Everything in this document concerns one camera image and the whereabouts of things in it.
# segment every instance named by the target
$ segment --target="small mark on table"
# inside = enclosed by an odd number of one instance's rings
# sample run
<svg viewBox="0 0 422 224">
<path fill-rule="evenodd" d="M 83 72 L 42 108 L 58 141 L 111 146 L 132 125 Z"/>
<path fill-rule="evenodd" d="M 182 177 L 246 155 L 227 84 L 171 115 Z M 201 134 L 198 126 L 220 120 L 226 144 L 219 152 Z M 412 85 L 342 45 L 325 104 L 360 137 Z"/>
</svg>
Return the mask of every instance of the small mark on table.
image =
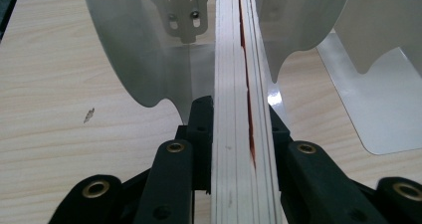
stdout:
<svg viewBox="0 0 422 224">
<path fill-rule="evenodd" d="M 93 117 L 95 110 L 96 109 L 93 108 L 92 110 L 88 111 L 87 116 L 85 116 L 84 123 L 88 122 L 90 120 L 90 118 Z"/>
</svg>

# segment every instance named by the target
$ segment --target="screw hole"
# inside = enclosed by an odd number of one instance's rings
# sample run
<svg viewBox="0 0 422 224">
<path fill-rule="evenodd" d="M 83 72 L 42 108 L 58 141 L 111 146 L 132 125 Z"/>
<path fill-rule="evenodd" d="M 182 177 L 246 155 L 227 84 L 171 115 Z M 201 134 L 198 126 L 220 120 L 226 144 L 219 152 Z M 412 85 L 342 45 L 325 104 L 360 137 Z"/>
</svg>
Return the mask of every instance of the screw hole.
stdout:
<svg viewBox="0 0 422 224">
<path fill-rule="evenodd" d="M 309 145 L 306 143 L 299 144 L 298 150 L 303 153 L 308 153 L 308 154 L 317 152 L 317 150 L 312 145 Z"/>
<path fill-rule="evenodd" d="M 86 198 L 97 198 L 103 196 L 109 190 L 109 183 L 105 180 L 93 181 L 82 191 Z"/>
<path fill-rule="evenodd" d="M 177 16 L 173 13 L 168 14 L 168 20 L 170 22 L 176 22 L 177 21 Z"/>
<path fill-rule="evenodd" d="M 171 143 L 167 145 L 167 151 L 169 152 L 179 152 L 182 151 L 184 149 L 184 145 L 181 143 Z"/>
<path fill-rule="evenodd" d="M 422 191 L 411 184 L 397 182 L 393 184 L 393 189 L 401 196 L 413 200 L 422 201 Z"/>
<path fill-rule="evenodd" d="M 168 206 L 159 206 L 154 209 L 152 216 L 157 220 L 167 219 L 171 215 L 170 207 Z"/>
<path fill-rule="evenodd" d="M 190 18 L 192 19 L 198 19 L 199 18 L 199 12 L 198 11 L 193 11 L 190 13 Z"/>
</svg>

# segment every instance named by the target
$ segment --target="metal bracket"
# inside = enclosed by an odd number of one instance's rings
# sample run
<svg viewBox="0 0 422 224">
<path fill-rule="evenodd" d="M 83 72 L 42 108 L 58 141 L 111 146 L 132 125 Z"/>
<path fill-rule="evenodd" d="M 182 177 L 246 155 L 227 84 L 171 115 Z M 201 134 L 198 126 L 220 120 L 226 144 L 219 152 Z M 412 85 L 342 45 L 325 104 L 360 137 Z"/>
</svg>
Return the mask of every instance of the metal bracket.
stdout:
<svg viewBox="0 0 422 224">
<path fill-rule="evenodd" d="M 179 37 L 184 44 L 194 43 L 196 36 L 208 29 L 208 0 L 151 0 L 167 34 Z"/>
</svg>

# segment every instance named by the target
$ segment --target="wooden table surface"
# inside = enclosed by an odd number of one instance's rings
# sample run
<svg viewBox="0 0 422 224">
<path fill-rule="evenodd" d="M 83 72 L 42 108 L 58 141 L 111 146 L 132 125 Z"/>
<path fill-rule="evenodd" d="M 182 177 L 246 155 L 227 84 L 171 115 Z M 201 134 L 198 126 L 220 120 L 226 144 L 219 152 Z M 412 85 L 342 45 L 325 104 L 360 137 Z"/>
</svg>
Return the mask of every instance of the wooden table surface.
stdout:
<svg viewBox="0 0 422 224">
<path fill-rule="evenodd" d="M 363 148 L 317 50 L 291 55 L 279 82 L 293 139 L 318 143 L 370 187 L 383 176 L 422 182 L 422 150 Z M 18 0 L 0 44 L 0 223 L 47 223 L 91 175 L 128 180 L 179 124 L 171 102 L 146 109 L 126 92 L 85 0 Z M 209 223 L 209 197 L 198 196 L 196 223 Z"/>
</svg>

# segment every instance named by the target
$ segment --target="white plastic guide plate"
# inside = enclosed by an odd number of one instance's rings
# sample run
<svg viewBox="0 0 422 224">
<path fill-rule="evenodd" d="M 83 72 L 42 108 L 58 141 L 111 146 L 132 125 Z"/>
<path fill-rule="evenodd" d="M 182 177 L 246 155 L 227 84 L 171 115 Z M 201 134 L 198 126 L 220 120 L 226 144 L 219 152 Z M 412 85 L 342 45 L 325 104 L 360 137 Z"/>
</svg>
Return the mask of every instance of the white plastic guide plate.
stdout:
<svg viewBox="0 0 422 224">
<path fill-rule="evenodd" d="M 359 74 L 336 34 L 317 46 L 364 147 L 386 154 L 422 147 L 422 78 L 399 49 Z"/>
<path fill-rule="evenodd" d="M 187 122 L 191 102 L 214 95 L 214 0 L 87 0 L 87 5 L 111 65 L 141 105 L 169 99 Z M 198 19 L 192 20 L 190 6 Z M 270 81 L 269 102 L 285 117 L 279 88 Z"/>
</svg>

